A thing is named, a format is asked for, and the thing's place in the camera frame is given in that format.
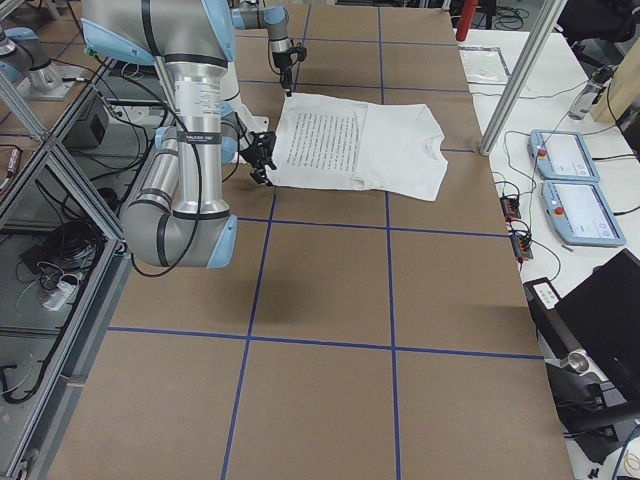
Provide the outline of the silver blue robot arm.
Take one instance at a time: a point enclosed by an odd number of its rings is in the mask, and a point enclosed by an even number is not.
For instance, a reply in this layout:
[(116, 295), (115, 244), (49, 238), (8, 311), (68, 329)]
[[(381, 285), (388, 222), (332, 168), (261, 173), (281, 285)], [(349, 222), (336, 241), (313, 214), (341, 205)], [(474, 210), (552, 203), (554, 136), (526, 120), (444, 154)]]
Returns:
[(288, 32), (289, 15), (282, 5), (247, 6), (231, 10), (232, 24), (237, 30), (265, 30), (268, 36), (270, 66), (278, 76), (279, 84), (287, 97), (292, 95), (293, 67), (306, 58), (306, 48), (295, 44)]
[(276, 64), (290, 67), (285, 8), (229, 1), (85, 1), (86, 45), (114, 60), (156, 69), (175, 121), (156, 133), (156, 153), (122, 215), (132, 257), (170, 270), (224, 268), (238, 219), (223, 198), (222, 166), (245, 160), (267, 182), (275, 135), (258, 132), (239, 98), (235, 32), (264, 29)]

